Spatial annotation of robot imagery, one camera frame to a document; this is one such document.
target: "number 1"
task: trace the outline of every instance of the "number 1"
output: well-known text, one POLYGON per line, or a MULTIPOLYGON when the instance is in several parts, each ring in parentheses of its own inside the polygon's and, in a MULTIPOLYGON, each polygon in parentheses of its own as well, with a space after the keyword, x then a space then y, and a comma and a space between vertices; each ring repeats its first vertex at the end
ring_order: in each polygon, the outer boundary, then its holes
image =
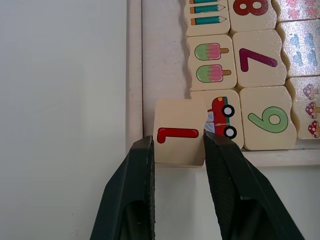
POLYGON ((198 136, 197 129, 161 127, 158 129, 157 141, 163 144, 166 141, 166 137, 195 139, 198 136))
POLYGON ((240 66, 241 66, 242 72, 248 72, 249 70, 248 58, 256 60, 260 63, 266 64, 270 67, 278 66, 277 60, 271 57, 256 53, 254 51, 250 51, 245 48, 241 48, 239 50, 239 56, 240 56, 240 66))

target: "purple number 7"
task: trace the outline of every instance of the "purple number 7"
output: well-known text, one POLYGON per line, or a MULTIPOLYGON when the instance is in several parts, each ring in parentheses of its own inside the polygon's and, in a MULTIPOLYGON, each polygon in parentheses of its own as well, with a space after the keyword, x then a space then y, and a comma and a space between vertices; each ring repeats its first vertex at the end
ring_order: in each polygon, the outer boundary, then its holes
POLYGON ((277 60, 271 57, 256 53, 254 51, 250 51, 245 48, 241 48, 239 50, 239 56, 240 56, 240 66, 241 66, 242 72, 248 72, 249 70, 248 58, 256 60, 260 63, 266 64, 270 67, 278 66, 277 60))

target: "mushroom illustration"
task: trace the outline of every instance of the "mushroom illustration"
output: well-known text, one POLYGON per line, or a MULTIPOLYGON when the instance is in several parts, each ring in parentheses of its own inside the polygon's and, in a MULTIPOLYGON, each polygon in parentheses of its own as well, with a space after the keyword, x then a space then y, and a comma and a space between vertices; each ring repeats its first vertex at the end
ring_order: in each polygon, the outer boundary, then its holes
POLYGON ((319 127, 319 122, 318 121, 313 121, 309 127, 308 127, 309 132, 312 134, 314 138, 319 138, 320 137, 320 127, 319 127))
POLYGON ((303 89, 304 95, 310 100, 315 98, 315 94, 319 94, 319 90, 314 88, 314 86, 310 83, 303 89))
POLYGON ((317 113, 320 113, 320 107, 317 107, 316 103, 312 101, 305 107, 305 111, 311 118, 315 119, 317 117, 317 113))

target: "pink pattern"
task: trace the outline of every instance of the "pink pattern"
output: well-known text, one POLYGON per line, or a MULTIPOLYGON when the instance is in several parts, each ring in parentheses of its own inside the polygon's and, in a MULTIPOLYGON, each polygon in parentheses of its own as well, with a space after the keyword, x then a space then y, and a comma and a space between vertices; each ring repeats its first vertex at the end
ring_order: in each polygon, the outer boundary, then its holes
POLYGON ((313 7, 308 7, 306 9, 306 14, 308 14, 308 16, 311 18, 316 18, 318 16, 318 9, 313 7))
POLYGON ((210 60, 218 60, 221 58, 220 55, 220 45, 219 43, 210 43, 209 44, 209 49, 206 52, 208 58, 210 60))
POLYGON ((209 72, 208 76, 210 76, 211 82, 222 82, 224 79, 222 66, 221 65, 211 65, 211 71, 209 72))
POLYGON ((289 9, 288 14, 292 19, 298 19, 300 16, 300 10, 289 9))
POLYGON ((306 5, 314 6, 316 4, 316 0, 304 0, 306 5))
POLYGON ((286 0, 286 4, 292 8, 295 8, 297 6, 297 0, 286 0))

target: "green number 6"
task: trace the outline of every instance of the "green number 6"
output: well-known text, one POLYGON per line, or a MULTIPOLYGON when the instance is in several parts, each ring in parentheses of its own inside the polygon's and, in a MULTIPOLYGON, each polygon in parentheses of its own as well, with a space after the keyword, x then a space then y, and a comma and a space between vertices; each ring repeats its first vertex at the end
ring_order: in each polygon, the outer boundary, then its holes
POLYGON ((262 119, 250 113, 248 119, 259 128, 274 134, 283 132, 288 127, 288 116, 285 111, 276 106, 266 108, 262 113, 262 119), (277 124, 270 122, 271 116, 278 116, 280 121, 277 124))

